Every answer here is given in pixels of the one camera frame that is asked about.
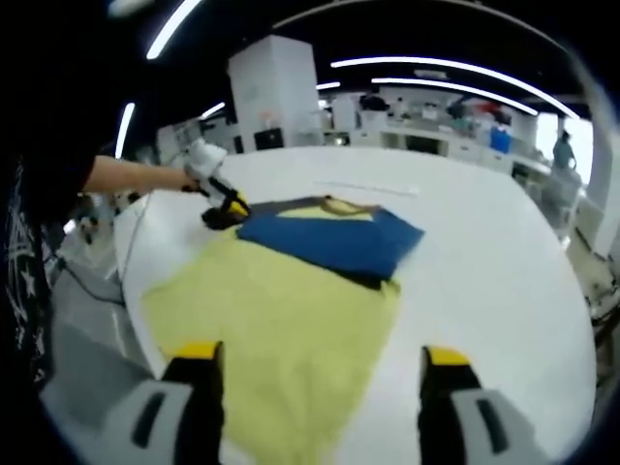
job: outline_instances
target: folded shirt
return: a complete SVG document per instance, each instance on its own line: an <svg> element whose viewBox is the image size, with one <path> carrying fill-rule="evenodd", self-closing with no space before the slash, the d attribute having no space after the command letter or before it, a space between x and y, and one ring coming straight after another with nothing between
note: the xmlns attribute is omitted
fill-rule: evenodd
<svg viewBox="0 0 620 465"><path fill-rule="evenodd" d="M348 219L332 209L324 209L321 218L254 214L237 237L336 272L387 280L423 231L380 207L361 207L359 212L367 219L355 213Z"/></svg>

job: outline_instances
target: ceiling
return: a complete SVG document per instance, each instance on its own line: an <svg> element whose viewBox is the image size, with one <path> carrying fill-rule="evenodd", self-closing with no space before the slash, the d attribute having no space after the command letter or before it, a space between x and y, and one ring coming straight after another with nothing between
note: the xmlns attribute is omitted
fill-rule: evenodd
<svg viewBox="0 0 620 465"><path fill-rule="evenodd" d="M40 68L35 68L31 77L32 87L40 91L33 95L46 102L44 108L38 106L39 110L46 113L54 109L56 119L83 115L76 124L88 124L89 142L100 146L115 139L121 112L130 101L137 104L128 136L131 145L152 138L158 127L197 116L222 100L231 103L228 59L270 33L311 43L319 82L340 80L345 88L362 88L371 78L412 77L413 69L420 66L331 69L331 61L373 55L417 55L480 65L520 78L552 95L580 94L557 46L508 20L446 1L344 2L338 8L272 29L278 21L325 2L263 0L257 5L259 2L253 0L203 0L181 24L162 55L152 61L145 60L144 55L181 0L160 0L128 20L106 24L90 21L97 12L68 15L48 7L36 24L38 36L24 32L19 39L26 43L35 36L41 37L41 31L50 29L51 17L59 21L53 23L53 31L60 38L51 41L46 36L44 46L38 43L36 47L29 46L30 52L20 50L16 62L23 67L31 66L35 59L46 62L47 79L40 79ZM504 3L508 2L487 1L483 5L496 7ZM554 11L541 12L537 10L541 2L529 0L510 3L515 5L499 8L563 43L571 43L611 90L619 87L617 72L603 56L603 44L608 41L603 39L608 31L605 25L612 21L607 19L609 15L583 7L554 7ZM531 97L496 79L472 73L449 72L449 78L516 100ZM67 111L69 103L74 107L71 112ZM587 108L571 107L587 115ZM64 124L74 125L69 121Z"/></svg>

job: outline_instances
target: human arm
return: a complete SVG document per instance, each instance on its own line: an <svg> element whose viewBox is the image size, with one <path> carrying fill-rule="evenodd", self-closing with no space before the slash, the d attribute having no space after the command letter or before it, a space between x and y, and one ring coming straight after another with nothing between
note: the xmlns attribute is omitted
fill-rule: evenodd
<svg viewBox="0 0 620 465"><path fill-rule="evenodd" d="M99 155L95 157L82 191L106 194L131 189L143 194L154 189L181 191L197 188L197 182L184 170L153 167Z"/></svg>

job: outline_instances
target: person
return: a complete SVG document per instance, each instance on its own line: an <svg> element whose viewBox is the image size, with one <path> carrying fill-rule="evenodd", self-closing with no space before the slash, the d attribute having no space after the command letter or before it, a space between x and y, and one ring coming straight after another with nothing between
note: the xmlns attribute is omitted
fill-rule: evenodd
<svg viewBox="0 0 620 465"><path fill-rule="evenodd" d="M379 95L379 88L373 87L367 94L359 98L359 107L368 111L388 111L389 105Z"/></svg>
<svg viewBox="0 0 620 465"><path fill-rule="evenodd" d="M121 0L115 8L122 14ZM135 9L141 2L134 0ZM45 272L47 225L66 223L79 192L195 190L184 170L97 154L104 99L119 92L109 73L123 60L97 0L7 2L15 27L3 48L6 73L0 154L0 444L5 463L71 463L39 398L53 378L54 316ZM128 75L131 70L123 70Z"/></svg>
<svg viewBox="0 0 620 465"><path fill-rule="evenodd" d="M553 146L553 168L566 170L571 160L574 160L574 165L576 166L577 160L574 157L570 140L571 135L567 131L562 131L562 135Z"/></svg>
<svg viewBox="0 0 620 465"><path fill-rule="evenodd" d="M53 308L44 270L47 245L42 226L65 222L78 192L198 190L197 181L181 169L87 153L67 152L48 158L43 161L29 153L10 152L3 155L0 169L0 357L5 365L3 379L12 380L8 399L20 406L13 431L17 435L20 427L29 434L37 430L37 425L46 427L37 395L53 376L49 349Z"/></svg>
<svg viewBox="0 0 620 465"><path fill-rule="evenodd" d="M402 97L398 97L394 105L394 116L399 120L409 116L409 108Z"/></svg>

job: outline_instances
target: black shirt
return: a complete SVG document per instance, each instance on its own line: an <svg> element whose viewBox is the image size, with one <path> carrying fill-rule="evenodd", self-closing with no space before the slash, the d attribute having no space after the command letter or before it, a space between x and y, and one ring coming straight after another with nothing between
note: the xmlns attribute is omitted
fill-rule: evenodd
<svg viewBox="0 0 620 465"><path fill-rule="evenodd" d="M361 106L361 109L371 111L387 111L389 109L389 105L386 104L386 101L375 94L361 96L359 99L359 105Z"/></svg>
<svg viewBox="0 0 620 465"><path fill-rule="evenodd" d="M67 221L105 142L97 130L113 88L106 57L118 51L109 43L107 3L9 2L12 27L0 33L11 44L3 49L0 334L37 389L51 369L42 225Z"/></svg>
<svg viewBox="0 0 620 465"><path fill-rule="evenodd" d="M47 246L42 227L67 220L94 156L49 154L44 160L9 153L1 160L0 363L7 443L9 450L23 440L32 443L21 450L21 459L35 453L66 457L38 399L38 392L53 377L49 330L54 311L44 269Z"/></svg>

